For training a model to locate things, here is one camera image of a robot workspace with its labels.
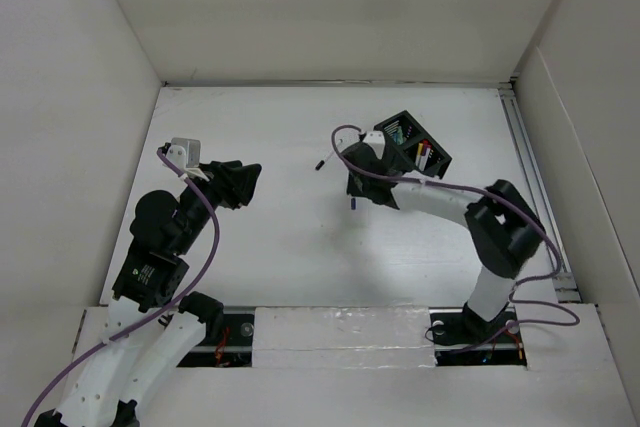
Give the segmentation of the red and purple marker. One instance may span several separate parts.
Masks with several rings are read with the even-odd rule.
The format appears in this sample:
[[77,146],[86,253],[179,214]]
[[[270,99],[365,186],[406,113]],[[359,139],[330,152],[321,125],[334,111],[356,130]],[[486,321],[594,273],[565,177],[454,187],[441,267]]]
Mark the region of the red and purple marker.
[[424,171],[427,167],[429,158],[431,156],[432,148],[426,152],[427,155],[423,155],[419,161],[418,168],[420,171]]

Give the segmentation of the black-capped white marker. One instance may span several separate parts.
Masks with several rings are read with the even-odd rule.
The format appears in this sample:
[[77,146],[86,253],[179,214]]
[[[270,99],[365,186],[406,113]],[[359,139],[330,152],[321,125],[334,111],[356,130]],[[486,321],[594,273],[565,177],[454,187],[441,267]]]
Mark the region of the black-capped white marker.
[[335,152],[330,152],[327,156],[325,156],[323,159],[321,159],[314,167],[315,171],[319,171],[320,169],[322,169],[327,162],[329,162],[329,160],[334,156]]

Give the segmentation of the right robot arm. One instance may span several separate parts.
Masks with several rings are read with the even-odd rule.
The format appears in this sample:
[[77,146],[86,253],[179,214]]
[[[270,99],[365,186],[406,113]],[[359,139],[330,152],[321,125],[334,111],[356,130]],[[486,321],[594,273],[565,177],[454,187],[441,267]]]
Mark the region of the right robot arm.
[[518,189],[498,179],[475,192],[454,188],[417,170],[398,170],[380,147],[359,141],[342,151],[348,194],[403,212],[422,212],[466,228],[481,270],[462,310],[469,334],[494,333],[524,264],[538,250],[544,230]]

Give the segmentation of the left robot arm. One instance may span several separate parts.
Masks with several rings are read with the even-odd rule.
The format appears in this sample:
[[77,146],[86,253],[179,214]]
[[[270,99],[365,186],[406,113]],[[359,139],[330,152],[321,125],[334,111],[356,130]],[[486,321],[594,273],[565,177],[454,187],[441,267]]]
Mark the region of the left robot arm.
[[141,197],[130,226],[133,236],[112,287],[100,342],[56,377],[83,370],[54,409],[29,411],[24,425],[137,426],[162,381],[207,336],[221,331],[223,304],[181,285],[184,260],[219,207],[238,209],[253,198],[262,167],[212,161],[188,171],[166,167],[184,181],[180,196],[154,190]]

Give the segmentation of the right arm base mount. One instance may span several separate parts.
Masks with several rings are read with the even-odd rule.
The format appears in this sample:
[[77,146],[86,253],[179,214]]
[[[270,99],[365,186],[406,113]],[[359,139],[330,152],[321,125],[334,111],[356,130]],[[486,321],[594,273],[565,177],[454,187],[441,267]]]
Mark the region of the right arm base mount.
[[474,332],[465,325],[458,311],[432,312],[431,326],[424,337],[434,345],[438,367],[462,366],[525,366],[526,354],[519,331],[515,328],[493,338],[508,322],[515,321],[513,311],[503,312],[487,329]]

